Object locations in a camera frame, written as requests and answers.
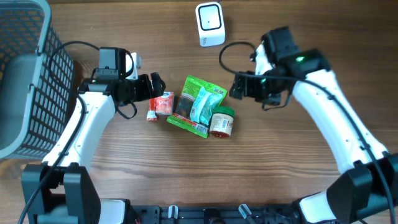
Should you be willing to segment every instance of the teal basket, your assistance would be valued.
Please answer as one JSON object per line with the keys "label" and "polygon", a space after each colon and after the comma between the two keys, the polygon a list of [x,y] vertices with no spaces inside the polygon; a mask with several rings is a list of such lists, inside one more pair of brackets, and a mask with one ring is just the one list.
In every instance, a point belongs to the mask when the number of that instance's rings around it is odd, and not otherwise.
{"label": "teal basket", "polygon": [[[68,121],[71,96],[49,76],[49,56],[62,43],[44,0],[0,0],[0,159],[42,159]],[[51,70],[71,90],[66,50]]]}

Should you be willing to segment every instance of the basket bottom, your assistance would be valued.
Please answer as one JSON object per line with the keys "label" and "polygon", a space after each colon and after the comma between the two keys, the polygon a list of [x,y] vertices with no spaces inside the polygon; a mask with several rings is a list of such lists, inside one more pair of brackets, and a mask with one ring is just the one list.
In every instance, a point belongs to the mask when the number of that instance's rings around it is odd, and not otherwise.
{"label": "basket bottom", "polygon": [[13,143],[22,129],[36,60],[35,54],[22,54],[6,66],[0,86],[0,151]]}

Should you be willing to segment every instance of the wooden table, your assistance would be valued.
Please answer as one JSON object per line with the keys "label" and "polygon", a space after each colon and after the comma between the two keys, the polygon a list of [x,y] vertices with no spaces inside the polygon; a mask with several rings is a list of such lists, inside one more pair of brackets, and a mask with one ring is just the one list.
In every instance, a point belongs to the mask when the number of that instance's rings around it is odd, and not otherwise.
{"label": "wooden table", "polygon": [[[142,55],[139,73],[159,72],[179,94],[187,75],[229,89],[233,76],[218,65],[222,46],[199,45],[199,2],[52,5],[60,38],[122,47]],[[226,42],[260,43],[270,29],[289,25],[301,49],[319,48],[365,125],[391,153],[398,152],[397,2],[223,1]],[[85,76],[98,53],[71,46]],[[228,50],[225,62],[253,69],[250,49]],[[253,99],[226,98],[236,110],[229,139],[203,139],[166,122],[146,121],[148,102],[129,121],[107,125],[90,175],[102,198],[134,205],[263,205],[289,203],[325,190],[339,176],[335,160],[311,117],[296,102],[263,112]],[[0,162],[0,223],[15,223],[24,206],[21,172],[37,161]],[[387,223],[388,213],[366,219]]]}

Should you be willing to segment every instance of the white rectangular object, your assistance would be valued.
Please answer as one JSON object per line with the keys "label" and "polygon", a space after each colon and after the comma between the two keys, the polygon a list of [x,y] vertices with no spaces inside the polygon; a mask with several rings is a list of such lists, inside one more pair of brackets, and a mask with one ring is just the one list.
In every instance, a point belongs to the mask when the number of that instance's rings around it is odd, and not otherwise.
{"label": "white rectangular object", "polygon": [[202,47],[220,45],[225,41],[224,17],[218,2],[206,2],[196,8],[199,41]]}

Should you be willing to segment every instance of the green plastic bag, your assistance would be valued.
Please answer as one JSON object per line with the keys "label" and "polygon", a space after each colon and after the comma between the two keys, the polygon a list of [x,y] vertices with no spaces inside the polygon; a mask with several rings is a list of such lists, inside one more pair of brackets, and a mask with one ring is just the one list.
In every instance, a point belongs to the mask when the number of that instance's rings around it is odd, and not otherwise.
{"label": "green plastic bag", "polygon": [[221,104],[226,96],[227,91],[224,88],[206,82],[191,75],[187,77],[184,88],[182,89],[181,96],[178,100],[177,109],[175,113],[167,118],[167,122],[172,123],[180,128],[186,129],[194,134],[203,138],[208,136],[208,127],[190,120],[190,112],[199,94],[200,89],[204,87],[206,91],[214,94],[223,95],[218,106]]}

